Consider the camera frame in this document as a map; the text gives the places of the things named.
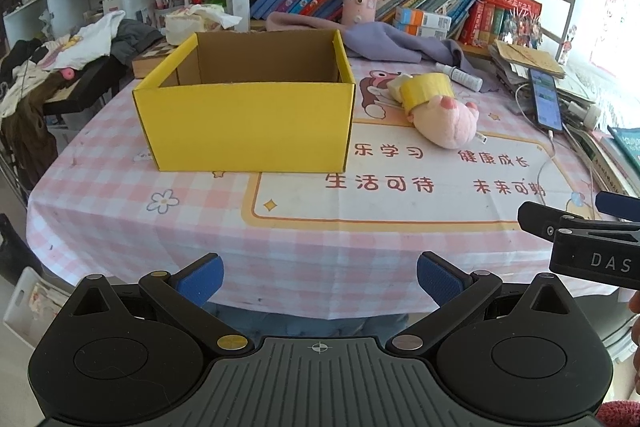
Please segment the teal book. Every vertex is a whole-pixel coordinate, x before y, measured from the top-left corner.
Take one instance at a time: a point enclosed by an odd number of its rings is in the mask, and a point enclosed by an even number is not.
[[[636,173],[640,174],[640,128],[607,127],[607,129],[626,157],[629,158]]]

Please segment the figurine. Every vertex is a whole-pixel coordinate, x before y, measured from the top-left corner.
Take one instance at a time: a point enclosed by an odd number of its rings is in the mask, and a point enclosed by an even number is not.
[[[451,81],[443,73],[403,74],[387,84],[402,103],[407,120],[426,139],[444,149],[458,149],[476,136],[478,106],[455,98]]]

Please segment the pile of clothes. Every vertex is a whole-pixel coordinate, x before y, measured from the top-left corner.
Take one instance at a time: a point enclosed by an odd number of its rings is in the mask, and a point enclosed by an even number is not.
[[[47,100],[76,82],[94,60],[113,55],[131,67],[133,58],[162,38],[151,26],[124,17],[123,11],[111,12],[55,41],[19,41],[0,65],[0,140],[13,153],[27,188],[58,157],[43,115]]]

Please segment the phone screen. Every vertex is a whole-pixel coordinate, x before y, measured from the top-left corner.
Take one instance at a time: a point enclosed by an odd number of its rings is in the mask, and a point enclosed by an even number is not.
[[[538,70],[529,70],[533,84],[533,96],[536,102],[538,123],[554,131],[562,131],[562,118],[558,105],[556,81],[548,74]]]

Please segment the pink checkered tablecloth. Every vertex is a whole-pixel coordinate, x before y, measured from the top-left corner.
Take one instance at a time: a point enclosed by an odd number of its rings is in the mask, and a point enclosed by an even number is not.
[[[547,162],[548,140],[507,110],[506,96],[457,85],[460,100],[478,104],[488,140],[441,150],[385,90],[395,74],[425,66],[351,65],[359,88],[344,175],[158,172],[131,85],[31,194],[30,247],[73,284],[89,273],[132,283],[214,251],[225,264],[215,302],[322,319],[434,310],[415,280],[424,250],[508,282],[546,271],[550,244],[520,231],[516,210],[542,192],[551,206],[588,215],[590,176],[577,157],[558,146]],[[565,280],[576,296],[612,291]]]

